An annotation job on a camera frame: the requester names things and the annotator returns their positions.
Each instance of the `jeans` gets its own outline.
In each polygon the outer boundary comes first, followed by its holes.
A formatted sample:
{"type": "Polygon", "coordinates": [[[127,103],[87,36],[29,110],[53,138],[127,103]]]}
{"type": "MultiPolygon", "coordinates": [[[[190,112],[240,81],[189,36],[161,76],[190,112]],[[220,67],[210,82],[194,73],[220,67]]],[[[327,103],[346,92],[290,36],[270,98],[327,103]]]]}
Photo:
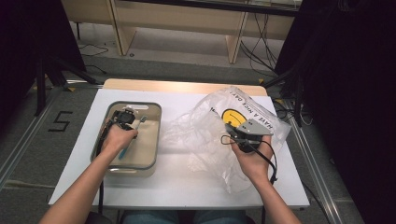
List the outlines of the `jeans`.
{"type": "MultiPolygon", "coordinates": [[[[246,224],[247,218],[243,210],[198,210],[191,218],[193,224],[246,224]]],[[[177,211],[125,211],[122,224],[177,224],[177,211]]]]}

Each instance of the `table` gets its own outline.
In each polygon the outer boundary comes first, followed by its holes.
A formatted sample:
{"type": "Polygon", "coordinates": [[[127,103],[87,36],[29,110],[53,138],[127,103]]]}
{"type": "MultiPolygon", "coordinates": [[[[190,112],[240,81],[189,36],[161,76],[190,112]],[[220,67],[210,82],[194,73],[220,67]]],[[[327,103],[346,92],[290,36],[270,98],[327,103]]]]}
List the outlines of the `table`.
{"type": "MultiPolygon", "coordinates": [[[[80,132],[72,154],[49,201],[53,204],[90,163],[95,138],[107,107],[115,101],[155,102],[163,108],[162,127],[193,108],[213,90],[225,84],[109,79],[99,90],[80,132]]],[[[263,87],[238,86],[259,104],[274,111],[263,87]]],[[[189,153],[159,143],[156,172],[150,177],[105,177],[104,207],[117,209],[246,209],[262,206],[257,190],[230,194],[208,172],[187,168],[189,153]]],[[[277,155],[278,177],[275,187],[287,205],[307,207],[309,201],[297,174],[287,144],[277,155]]]]}

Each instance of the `black curtain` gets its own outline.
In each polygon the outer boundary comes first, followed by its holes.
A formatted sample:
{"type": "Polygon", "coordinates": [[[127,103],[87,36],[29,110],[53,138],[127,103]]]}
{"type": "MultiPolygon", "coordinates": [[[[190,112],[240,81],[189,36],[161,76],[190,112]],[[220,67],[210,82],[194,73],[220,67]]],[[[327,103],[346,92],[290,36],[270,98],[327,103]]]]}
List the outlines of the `black curtain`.
{"type": "Polygon", "coordinates": [[[50,56],[86,71],[60,0],[0,1],[0,49],[2,124],[34,84],[39,58],[43,72],[57,85],[64,84],[60,71],[67,69],[50,56]]]}
{"type": "MultiPolygon", "coordinates": [[[[350,4],[348,11],[332,12],[329,35],[300,74],[304,102],[364,221],[390,223],[396,202],[396,2],[350,4]]],[[[295,22],[294,32],[300,27],[295,22]]],[[[292,44],[282,49],[278,69],[296,60],[290,48],[299,48],[301,35],[290,33],[292,44]]]]}

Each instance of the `white tabletop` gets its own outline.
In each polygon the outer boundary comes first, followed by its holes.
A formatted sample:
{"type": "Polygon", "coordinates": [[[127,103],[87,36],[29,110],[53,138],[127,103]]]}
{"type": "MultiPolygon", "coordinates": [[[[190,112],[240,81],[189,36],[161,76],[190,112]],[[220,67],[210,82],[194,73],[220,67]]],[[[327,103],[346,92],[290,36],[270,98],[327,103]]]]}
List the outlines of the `white tabletop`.
{"type": "MultiPolygon", "coordinates": [[[[90,164],[92,149],[109,105],[116,101],[159,104],[163,110],[161,135],[167,123],[193,109],[205,96],[160,91],[99,90],[49,204],[54,204],[90,164]]],[[[252,98],[270,111],[275,111],[269,97],[252,98]]],[[[288,206],[307,207],[309,201],[286,143],[276,156],[276,190],[288,206]]],[[[160,141],[156,171],[152,176],[105,177],[104,206],[124,209],[237,209],[262,206],[260,196],[253,187],[230,194],[210,173],[190,171],[188,157],[188,152],[173,150],[160,141]]],[[[98,204],[98,195],[93,204],[98,204]]]]}

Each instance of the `yellow circle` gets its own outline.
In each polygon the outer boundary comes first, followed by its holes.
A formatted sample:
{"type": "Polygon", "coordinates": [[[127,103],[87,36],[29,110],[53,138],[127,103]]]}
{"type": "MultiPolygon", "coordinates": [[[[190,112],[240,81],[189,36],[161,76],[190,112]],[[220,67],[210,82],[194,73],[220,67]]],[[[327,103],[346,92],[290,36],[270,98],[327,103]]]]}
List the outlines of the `yellow circle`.
{"type": "Polygon", "coordinates": [[[240,124],[245,122],[247,119],[239,111],[234,109],[224,110],[221,118],[225,123],[231,124],[233,127],[238,127],[240,124]]]}

